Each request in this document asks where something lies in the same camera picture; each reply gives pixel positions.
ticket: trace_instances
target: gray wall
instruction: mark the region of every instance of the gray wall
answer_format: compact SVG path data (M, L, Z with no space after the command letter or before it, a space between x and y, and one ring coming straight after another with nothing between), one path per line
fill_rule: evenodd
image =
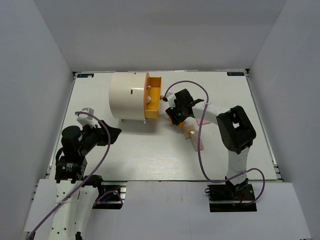
M73 71L250 68L286 0L34 0Z
M282 176L320 240L320 1L288 0L250 71Z
M0 239L20 240L72 73L32 0L0 1Z

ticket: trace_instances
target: purple cable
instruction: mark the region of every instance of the purple cable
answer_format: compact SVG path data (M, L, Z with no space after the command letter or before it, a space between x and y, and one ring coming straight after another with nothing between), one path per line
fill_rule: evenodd
M72 191L70 191L64 199L62 199L62 202L66 201L69 197L71 197L72 194L74 194L79 188L81 188L88 180L89 178L98 170L98 168L100 167L100 165L103 163L103 161L105 160L108 152L109 152L109 149L110 149L110 145L111 145L111 142L110 142L110 139L111 139L111 136L110 136L110 132L107 128L107 126L99 119L97 118L96 116L92 115L91 113L88 113L86 111L76 111L75 112L76 115L79 115L79 114L85 114L85 115L88 115L92 118L94 118L95 120L98 121L98 123L100 123L100 125L104 128L104 130L106 131L106 134L108 136L108 147L106 148L106 151L101 159L101 161L97 164L97 166L93 169L93 171L78 185L76 186ZM39 224L29 233L28 237L26 238L26 240L30 240L32 238L32 236L36 233L36 231L40 228L40 226L58 209L60 208L62 205L62 203L58 203L40 222Z
M114 190L114 191L107 191L107 192L105 192L104 194L102 194L101 197L99 197L99 198L95 201L95 203L93 204L93 206L97 205L97 203L98 203L101 199L103 199L104 196L106 196L106 195L108 195L108 194L114 194L114 193L119 197L119 200L120 200L121 204L123 205L123 204L124 204L124 201L122 201L119 193Z
M201 142L201 130L202 130L202 125L203 125L203 122L204 122L204 119L205 119L206 110L207 110L207 108L208 108L208 103L209 103L209 94L208 94L207 90L206 90L203 86L201 86L199 83L196 83L196 82L194 82L194 81L184 80L184 81L177 81L177 82L175 82L174 84L172 84L171 86L169 86L168 89L165 91L164 96L165 96L165 97L167 96L168 91L169 91L174 85L177 85L177 84L180 84L180 83L192 83L192 84L195 84L195 85L197 85L198 87L200 87L200 88L204 91L204 93L205 93L205 95L206 95L206 102L205 102L206 104L205 104L205 106L204 106L203 113L202 113L201 120L200 120L200 124L199 124L199 133L198 133L198 142L197 142L198 159L199 159L199 164L200 164L200 168L201 168L201 171L202 171L203 176L204 176L209 182L211 182L211 183L221 184L221 183L225 183L225 182L227 182L227 181L230 181L230 180L232 180L232 179L235 179L235 178L241 176L242 174L244 174L245 172L242 171L242 172L239 172L238 174L236 174L236 175L234 175L234 176L231 176L231 177L229 177L229 178L226 178L226 179L210 179L210 178L207 176L207 174L206 174L206 172L205 172L205 169L204 169L204 165L203 165L203 163L202 163L201 152L200 152L200 142ZM263 192L264 192L264 190L265 190L266 179L265 179L264 173L263 173L260 169L255 168L255 167L250 168L250 169L247 170L246 172L249 173L249 172L251 172L251 171L253 171L253 170L258 171L258 172L262 175L262 189L261 189L260 194L256 197L255 200L253 200L253 201L251 201L251 202L248 202L248 203L246 203L245 205L254 204L254 203L261 197L261 195L263 194Z

